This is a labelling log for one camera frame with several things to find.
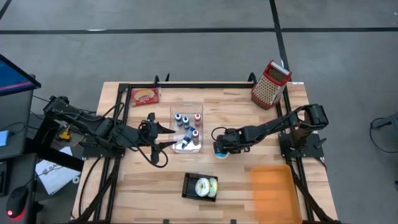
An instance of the clear plastic container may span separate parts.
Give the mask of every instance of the clear plastic container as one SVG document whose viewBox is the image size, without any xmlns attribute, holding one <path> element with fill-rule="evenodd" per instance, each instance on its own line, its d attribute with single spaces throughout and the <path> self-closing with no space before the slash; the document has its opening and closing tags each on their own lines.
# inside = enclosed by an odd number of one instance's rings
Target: clear plastic container
<svg viewBox="0 0 398 224">
<path fill-rule="evenodd" d="M 175 115 L 179 113 L 181 117 L 188 117 L 189 124 L 199 132 L 199 140 L 193 142 L 191 140 L 185 148 L 182 149 L 182 139 L 187 133 L 183 126 L 178 126 L 175 120 Z M 195 125 L 195 114 L 200 114 L 200 125 Z M 176 141 L 177 143 L 170 146 L 176 153 L 198 153 L 203 146 L 203 105 L 194 102 L 180 102 L 173 103 L 170 106 L 170 129 L 175 133 L 169 135 L 169 141 Z"/>
</svg>

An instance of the small bottle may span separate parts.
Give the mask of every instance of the small bottle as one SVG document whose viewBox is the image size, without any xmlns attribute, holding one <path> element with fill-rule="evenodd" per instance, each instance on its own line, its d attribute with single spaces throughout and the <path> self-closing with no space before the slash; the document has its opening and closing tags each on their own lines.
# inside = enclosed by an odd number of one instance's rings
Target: small bottle
<svg viewBox="0 0 398 224">
<path fill-rule="evenodd" d="M 187 146 L 187 144 L 191 141 L 192 139 L 192 133 L 196 131 L 195 128 L 190 127 L 188 132 L 185 134 L 184 138 L 182 139 L 182 145 L 181 145 L 181 149 L 184 149 L 185 146 Z"/>
<path fill-rule="evenodd" d="M 189 129 L 189 118 L 188 117 L 184 117 L 183 119 L 182 119 L 182 122 L 184 123 L 184 128 L 185 129 Z"/>
<path fill-rule="evenodd" d="M 200 126 L 201 116 L 200 114 L 195 114 L 195 126 Z"/>
<path fill-rule="evenodd" d="M 198 130 L 194 130 L 192 132 L 192 141 L 195 144 L 199 142 L 199 131 Z"/>
<path fill-rule="evenodd" d="M 178 125 L 178 126 L 181 126 L 181 125 L 182 125 L 182 117 L 181 117 L 180 114 L 176 114 L 176 115 L 175 115 L 175 121 L 177 122 L 177 125 Z"/>
</svg>

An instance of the computer monitor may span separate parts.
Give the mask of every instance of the computer monitor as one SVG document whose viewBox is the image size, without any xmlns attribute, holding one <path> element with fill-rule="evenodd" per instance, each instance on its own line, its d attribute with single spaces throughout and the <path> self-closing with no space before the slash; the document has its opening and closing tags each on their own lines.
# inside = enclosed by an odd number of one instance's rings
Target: computer monitor
<svg viewBox="0 0 398 224">
<path fill-rule="evenodd" d="M 42 85 L 0 54 L 0 96 L 40 88 Z"/>
</svg>

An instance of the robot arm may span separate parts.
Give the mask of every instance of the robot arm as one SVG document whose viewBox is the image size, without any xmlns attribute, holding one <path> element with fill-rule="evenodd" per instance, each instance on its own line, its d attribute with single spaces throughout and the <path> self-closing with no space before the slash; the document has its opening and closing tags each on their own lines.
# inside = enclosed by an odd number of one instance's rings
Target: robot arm
<svg viewBox="0 0 398 224">
<path fill-rule="evenodd" d="M 304 120 L 299 118 L 299 112 L 301 111 L 304 111 Z M 228 128 L 224 134 L 217 136 L 213 146 L 217 154 L 249 152 L 251 146 L 261 142 L 267 135 L 287 128 L 293 128 L 289 134 L 290 144 L 292 148 L 297 149 L 305 143 L 305 138 L 312 131 L 321 130 L 328 123 L 322 106 L 317 104 L 305 105 L 285 116 L 259 126 L 245 126 L 238 129 Z"/>
<path fill-rule="evenodd" d="M 117 106 L 113 106 L 104 116 Z M 147 120 L 142 121 L 138 129 L 123 125 L 120 120 L 105 118 L 104 116 L 90 115 L 69 104 L 66 96 L 50 98 L 50 102 L 43 109 L 46 116 L 60 121 L 66 121 L 76 127 L 89 138 L 83 146 L 101 147 L 109 151 L 124 150 L 127 147 L 150 146 L 152 154 L 151 162 L 159 161 L 159 153 L 162 149 L 175 144 L 175 142 L 161 142 L 155 144 L 158 134 L 170 134 L 174 131 L 155 123 L 155 113 L 150 113 Z"/>
</svg>

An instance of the wooden work surface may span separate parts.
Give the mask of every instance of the wooden work surface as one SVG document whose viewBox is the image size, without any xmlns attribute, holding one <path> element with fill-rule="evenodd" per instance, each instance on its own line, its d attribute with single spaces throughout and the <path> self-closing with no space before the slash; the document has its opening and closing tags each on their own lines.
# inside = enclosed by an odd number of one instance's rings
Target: wooden work surface
<svg viewBox="0 0 398 224">
<path fill-rule="evenodd" d="M 115 104 L 118 85 L 118 82 L 104 83 L 97 114 L 104 114 Z M 288 83 L 287 88 L 292 109 L 308 104 L 302 83 Z M 276 109 L 265 111 L 256 106 L 250 100 L 250 89 L 247 88 L 163 88 L 160 103 L 130 108 L 127 124 L 136 128 L 148 113 L 155 112 L 156 120 L 168 128 L 170 105 L 178 101 L 203 104 L 204 147 L 198 154 L 175 154 L 170 148 L 165 149 L 169 164 L 163 169 L 148 164 L 139 152 L 127 150 L 119 170 L 112 223 L 161 223 L 163 219 L 169 219 L 171 223 L 229 223 L 231 219 L 237 219 L 238 223 L 257 223 L 254 217 L 250 170 L 254 166 L 285 164 L 285 159 L 280 155 L 277 134 L 266 137 L 263 142 L 253 146 L 249 153 L 217 159 L 213 155 L 210 133 L 218 126 L 240 128 L 265 123 L 277 117 Z M 158 138 L 158 142 L 167 140 L 167 135 Z M 149 156 L 150 149 L 143 149 Z M 97 194 L 103 160 L 97 163 L 88 180 L 82 210 Z M 75 217 L 78 216 L 78 201 L 83 182 L 94 161 L 95 159 L 88 159 L 85 162 L 73 209 Z M 164 161 L 163 155 L 160 155 L 159 164 Z M 311 158 L 303 159 L 303 163 L 310 193 L 326 214 L 337 219 L 325 168 Z M 218 176 L 217 201 L 214 203 L 182 198 L 186 172 Z M 302 217 L 306 219 L 301 194 L 298 198 Z M 102 219 L 105 217 L 107 204 L 108 195 L 105 195 Z"/>
</svg>

